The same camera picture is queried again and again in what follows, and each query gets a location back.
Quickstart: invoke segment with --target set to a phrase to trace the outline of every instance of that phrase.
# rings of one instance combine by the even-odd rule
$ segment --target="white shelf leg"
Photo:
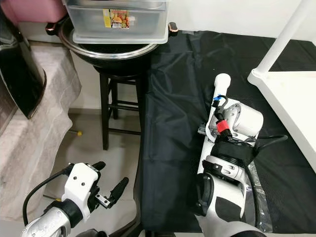
[[[313,0],[302,0],[293,13],[290,20],[285,25],[279,37],[269,49],[257,68],[253,69],[248,76],[248,81],[253,85],[258,85],[261,78],[270,70],[277,58],[280,56],[290,39],[293,37],[303,20],[312,8]]]

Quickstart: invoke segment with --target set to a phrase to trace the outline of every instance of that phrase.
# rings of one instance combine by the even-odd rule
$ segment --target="tile floor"
[[[139,120],[136,112],[121,112],[121,119],[110,119],[110,126],[125,129],[139,129]],[[70,115],[73,129],[82,130],[83,135],[77,137],[67,133],[57,154],[53,172],[65,167],[69,162],[95,163],[100,160],[106,163],[99,181],[101,193],[108,195],[110,190],[123,178],[129,178],[129,184],[117,204],[109,210],[99,207],[95,210],[87,223],[80,223],[72,229],[71,237],[91,228],[104,230],[110,234],[126,225],[136,214],[133,201],[133,184],[139,155],[140,137],[128,134],[110,134],[109,150],[102,150],[102,134],[100,115]],[[51,197],[60,197],[64,191],[65,178],[56,179],[47,185],[45,194]],[[51,202],[44,197],[39,204],[38,215]],[[19,222],[0,222],[0,237],[20,236],[23,224]],[[203,237],[202,234],[176,233],[177,237]],[[280,235],[268,234],[269,237],[316,237],[316,235]]]

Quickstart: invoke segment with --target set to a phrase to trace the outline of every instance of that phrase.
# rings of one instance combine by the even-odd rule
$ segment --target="white shelf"
[[[255,85],[316,172],[316,72],[268,72]]]

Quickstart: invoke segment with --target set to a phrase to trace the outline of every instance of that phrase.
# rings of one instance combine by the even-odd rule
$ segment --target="yellow object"
[[[103,20],[106,28],[111,28],[110,11],[103,9]]]

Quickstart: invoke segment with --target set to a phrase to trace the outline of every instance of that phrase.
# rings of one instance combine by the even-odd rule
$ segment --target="metal pot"
[[[140,73],[150,65],[149,53],[158,44],[77,44],[70,18],[58,30],[61,42],[84,61],[109,74],[125,76]]]

